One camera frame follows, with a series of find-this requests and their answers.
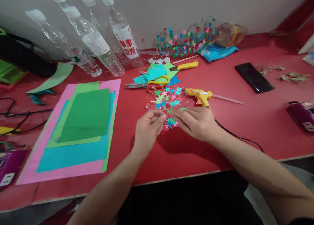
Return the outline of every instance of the person's right hand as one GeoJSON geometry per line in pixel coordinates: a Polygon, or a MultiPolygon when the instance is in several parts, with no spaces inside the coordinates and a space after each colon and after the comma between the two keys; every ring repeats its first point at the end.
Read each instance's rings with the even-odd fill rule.
{"type": "Polygon", "coordinates": [[[205,142],[219,139],[222,129],[216,124],[213,113],[205,107],[194,107],[172,112],[179,126],[192,137],[205,142]]]}

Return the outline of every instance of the yellow utility knife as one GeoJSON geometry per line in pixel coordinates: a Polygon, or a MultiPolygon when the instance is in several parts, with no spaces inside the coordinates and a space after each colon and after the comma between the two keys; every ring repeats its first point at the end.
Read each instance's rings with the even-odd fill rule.
{"type": "Polygon", "coordinates": [[[173,68],[170,68],[170,71],[191,69],[191,68],[195,68],[198,64],[199,64],[198,61],[194,61],[194,62],[190,62],[190,63],[186,63],[186,64],[182,64],[182,65],[178,65],[173,68]]]}

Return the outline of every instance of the glue gun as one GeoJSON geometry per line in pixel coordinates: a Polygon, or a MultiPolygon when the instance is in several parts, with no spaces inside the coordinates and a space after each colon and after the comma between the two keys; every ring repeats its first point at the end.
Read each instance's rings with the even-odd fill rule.
{"type": "Polygon", "coordinates": [[[196,104],[201,104],[203,107],[209,108],[208,99],[212,97],[212,92],[194,88],[183,89],[189,96],[195,96],[197,98],[196,104]]]}

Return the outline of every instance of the black cable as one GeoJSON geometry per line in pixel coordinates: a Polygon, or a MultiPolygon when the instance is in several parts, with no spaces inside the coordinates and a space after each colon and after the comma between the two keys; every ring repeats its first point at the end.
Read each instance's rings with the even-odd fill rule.
{"type": "Polygon", "coordinates": [[[223,130],[225,130],[226,132],[230,133],[232,136],[234,136],[234,137],[236,137],[236,138],[241,138],[241,139],[244,139],[244,140],[247,140],[247,141],[250,141],[250,142],[255,143],[256,145],[258,145],[258,147],[259,147],[259,148],[261,149],[261,151],[264,153],[263,148],[262,148],[259,144],[257,144],[256,142],[254,142],[254,141],[252,141],[252,140],[250,140],[250,139],[247,139],[247,138],[242,138],[242,137],[237,136],[236,134],[230,132],[228,129],[226,129],[224,126],[222,126],[216,119],[215,119],[215,121],[216,121],[216,123],[217,123],[223,130]]]}
{"type": "Polygon", "coordinates": [[[45,113],[45,112],[51,112],[53,111],[53,109],[48,109],[48,110],[40,110],[40,111],[35,111],[35,112],[29,112],[29,111],[26,111],[26,112],[23,112],[21,114],[12,114],[11,113],[11,109],[13,108],[13,106],[15,105],[15,100],[12,99],[12,98],[0,98],[0,101],[1,100],[11,100],[12,101],[12,104],[9,106],[8,110],[5,112],[5,113],[0,113],[0,115],[4,115],[6,118],[12,118],[12,117],[17,117],[17,116],[25,116],[25,118],[16,126],[15,129],[9,131],[9,132],[6,132],[6,133],[3,133],[3,134],[0,134],[0,137],[1,136],[4,136],[4,135],[7,135],[9,133],[12,133],[12,134],[19,134],[19,133],[25,133],[25,132],[29,132],[31,130],[34,130],[36,128],[39,128],[41,127],[42,125],[44,125],[46,121],[44,121],[43,123],[41,123],[40,125],[32,128],[32,129],[29,129],[29,130],[25,130],[25,131],[17,131],[17,129],[32,115],[32,114],[37,114],[37,113],[45,113]]]}

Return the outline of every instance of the smartphone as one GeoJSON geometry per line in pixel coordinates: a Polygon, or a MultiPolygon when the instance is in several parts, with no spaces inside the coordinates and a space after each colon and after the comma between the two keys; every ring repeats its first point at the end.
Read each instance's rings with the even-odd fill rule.
{"type": "Polygon", "coordinates": [[[263,93],[275,89],[275,87],[271,85],[251,63],[237,65],[235,69],[256,93],[263,93]]]}

